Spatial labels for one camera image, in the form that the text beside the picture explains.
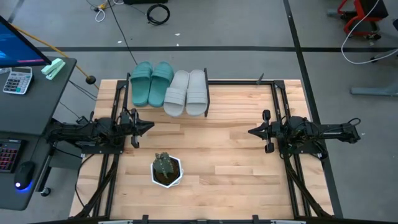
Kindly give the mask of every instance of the hexagonal pot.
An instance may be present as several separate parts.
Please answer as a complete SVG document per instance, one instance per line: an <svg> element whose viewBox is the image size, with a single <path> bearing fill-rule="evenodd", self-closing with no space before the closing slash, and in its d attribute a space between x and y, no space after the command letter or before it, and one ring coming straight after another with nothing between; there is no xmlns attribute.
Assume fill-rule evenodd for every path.
<svg viewBox="0 0 398 224"><path fill-rule="evenodd" d="M165 188L170 188L170 187L177 186L178 184L180 184L182 175L184 173L184 170L182 169L182 166L181 166L181 160L176 158L176 157L173 157L173 156L170 156L170 158L174 159L178 163L178 168L180 169L180 175L173 182L171 182L169 185L164 185L164 184L162 184L162 183L160 183L160 182L158 182L156 180L156 177L155 177L155 174L154 174L154 172L155 172L154 164L153 163L150 164L150 175L152 177L152 182L157 184L157 185L160 185L162 187L165 187Z"/></svg>

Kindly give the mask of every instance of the succulent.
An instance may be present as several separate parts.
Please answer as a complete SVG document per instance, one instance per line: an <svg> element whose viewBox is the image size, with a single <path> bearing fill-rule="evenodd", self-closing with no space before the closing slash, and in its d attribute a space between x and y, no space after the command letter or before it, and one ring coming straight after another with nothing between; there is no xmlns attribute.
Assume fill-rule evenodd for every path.
<svg viewBox="0 0 398 224"><path fill-rule="evenodd" d="M161 154L155 154L155 161L154 161L154 169L158 173L163 173L164 177L167 177L167 174L173 173L173 165L172 161L170 160L170 156L167 152L162 152Z"/></svg>

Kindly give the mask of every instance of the concrete floor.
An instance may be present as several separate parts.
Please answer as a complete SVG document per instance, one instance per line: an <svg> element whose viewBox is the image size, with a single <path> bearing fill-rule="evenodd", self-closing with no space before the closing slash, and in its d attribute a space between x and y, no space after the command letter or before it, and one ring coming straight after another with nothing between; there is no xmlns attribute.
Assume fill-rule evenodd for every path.
<svg viewBox="0 0 398 224"><path fill-rule="evenodd" d="M0 15L6 19L16 8L16 0L1 0ZM99 4L102 0L90 0ZM340 0L290 0L292 14L302 47L321 52L303 53L322 123L342 123L359 117L362 140L348 145L328 141L331 167L345 218L398 222L398 152L392 111L398 110L396 98L353 96L351 86L384 86L394 80L398 61L394 58L377 64L352 65L339 53L322 52L325 47L340 47L344 41L343 24L325 15ZM391 21L398 17L398 2L384 0L390 16L381 23L385 34L378 42L350 39L347 47L398 47L398 31ZM137 5L142 11L150 5ZM152 26L139 11L127 5L114 11L131 47L170 46L261 46L294 47L282 0L170 0L168 23ZM124 47L125 43L111 11L97 23L95 12L84 0L25 0L13 23L57 47ZM32 41L36 46L42 44ZM45 55L57 55L44 52ZM134 68L128 52L67 52L78 64L98 79L124 78ZM210 78L302 79L296 53L275 51L172 51L133 52L138 62L169 61L175 70L207 67ZM348 53L351 60L368 60L373 54ZM85 84L78 70L72 81L96 94ZM88 116L95 102L68 85L61 101L77 114ZM76 117L59 105L55 117L74 122ZM52 194L34 194L23 212L0 210L9 223L31 223L66 218L73 197L76 171L54 169L48 187Z"/></svg>

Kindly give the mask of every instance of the slide sandal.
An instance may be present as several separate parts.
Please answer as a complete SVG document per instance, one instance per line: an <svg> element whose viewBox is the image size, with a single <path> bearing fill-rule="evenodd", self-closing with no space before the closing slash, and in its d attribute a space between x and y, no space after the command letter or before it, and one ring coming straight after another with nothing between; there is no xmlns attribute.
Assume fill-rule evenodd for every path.
<svg viewBox="0 0 398 224"><path fill-rule="evenodd" d="M164 98L164 111L173 117L180 116L185 107L185 98L189 82L189 73L180 70L174 74L170 87L166 90Z"/></svg>
<svg viewBox="0 0 398 224"><path fill-rule="evenodd" d="M167 62L161 62L156 66L154 72L150 76L152 82L150 84L148 103L151 106L163 106L166 90L170 86L173 76L173 68Z"/></svg>
<svg viewBox="0 0 398 224"><path fill-rule="evenodd" d="M141 62L132 71L130 82L134 105L145 106L148 104L151 74L152 65L149 62Z"/></svg>
<svg viewBox="0 0 398 224"><path fill-rule="evenodd" d="M206 76L202 70L194 70L189 74L187 90L187 113L199 116L207 109Z"/></svg>

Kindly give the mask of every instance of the white slide sandal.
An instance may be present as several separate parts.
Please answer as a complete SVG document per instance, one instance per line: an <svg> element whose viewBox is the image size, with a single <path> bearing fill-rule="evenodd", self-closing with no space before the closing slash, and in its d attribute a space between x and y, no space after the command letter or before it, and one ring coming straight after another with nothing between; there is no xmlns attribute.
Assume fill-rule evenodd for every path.
<svg viewBox="0 0 398 224"><path fill-rule="evenodd" d="M174 74L170 87L166 90L163 104L164 111L168 115L178 117L183 113L187 96L188 81L188 72L179 70Z"/></svg>
<svg viewBox="0 0 398 224"><path fill-rule="evenodd" d="M187 113L199 116L207 109L206 76L202 70L194 70L189 74L187 91Z"/></svg>

